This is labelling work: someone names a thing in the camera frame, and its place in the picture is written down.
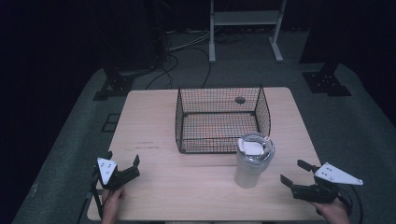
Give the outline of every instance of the black wire mesh basket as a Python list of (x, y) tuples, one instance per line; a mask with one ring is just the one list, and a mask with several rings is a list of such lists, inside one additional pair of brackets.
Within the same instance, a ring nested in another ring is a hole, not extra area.
[(235, 153), (242, 135), (270, 135), (270, 111), (264, 90), (179, 89), (175, 131), (180, 153)]

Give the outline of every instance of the human hand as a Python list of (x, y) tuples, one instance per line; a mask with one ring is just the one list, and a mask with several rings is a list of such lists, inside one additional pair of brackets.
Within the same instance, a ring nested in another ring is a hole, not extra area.
[(347, 207), (338, 198), (332, 203), (311, 203), (323, 217), (331, 224), (349, 224)]
[(121, 201), (124, 197), (124, 186), (110, 191), (105, 189), (102, 193), (103, 217), (102, 224), (114, 224), (118, 219)]

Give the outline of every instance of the metal shelf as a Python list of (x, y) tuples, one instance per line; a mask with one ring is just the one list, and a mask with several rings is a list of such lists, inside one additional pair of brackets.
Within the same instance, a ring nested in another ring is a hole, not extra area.
[(215, 12), (214, 25), (276, 24), (278, 14), (278, 10)]

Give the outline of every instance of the clear plastic tumbler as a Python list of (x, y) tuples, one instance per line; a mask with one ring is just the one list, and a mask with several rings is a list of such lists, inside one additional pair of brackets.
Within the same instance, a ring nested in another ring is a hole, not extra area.
[(262, 172), (275, 156), (275, 146), (262, 133), (248, 133), (238, 139), (235, 182), (244, 189), (257, 185)]

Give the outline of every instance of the gray floor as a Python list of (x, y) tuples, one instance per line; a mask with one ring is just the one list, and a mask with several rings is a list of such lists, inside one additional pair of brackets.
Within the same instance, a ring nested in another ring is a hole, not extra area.
[[(280, 33), (278, 44), (283, 63), (275, 61), (268, 44), (269, 35), (249, 34), (240, 42), (216, 45), (217, 62), (211, 66), (206, 86), (262, 84), (290, 88), (320, 161), (328, 161), (364, 181), (362, 187), (356, 187), (364, 208), (363, 223), (394, 223), (395, 128), (363, 88), (358, 76), (343, 65), (337, 68), (335, 75), (352, 96), (311, 93), (302, 72), (318, 71), (321, 64), (298, 63), (307, 33)], [(194, 38), (196, 36), (173, 34), (170, 43), (177, 46)], [(207, 52), (207, 44), (195, 47)], [(196, 49), (173, 55), (178, 57), (178, 65), (170, 72), (174, 80), (172, 88), (200, 88), (209, 69), (206, 56)], [(164, 67), (169, 69), (175, 62), (170, 59)], [(133, 90), (145, 89), (162, 72), (159, 69), (138, 77)], [(102, 127), (108, 114), (121, 112), (125, 101), (125, 97), (92, 100), (105, 79), (103, 70), (92, 75), (43, 164), (35, 196), (26, 198), (14, 223), (78, 222), (90, 188), (92, 166), (111, 143), (113, 133), (102, 133)], [(169, 87), (168, 77), (163, 76), (149, 88)], [(80, 223), (94, 223), (86, 217), (87, 206), (84, 209)], [(355, 199), (352, 223), (358, 222), (359, 214)]]

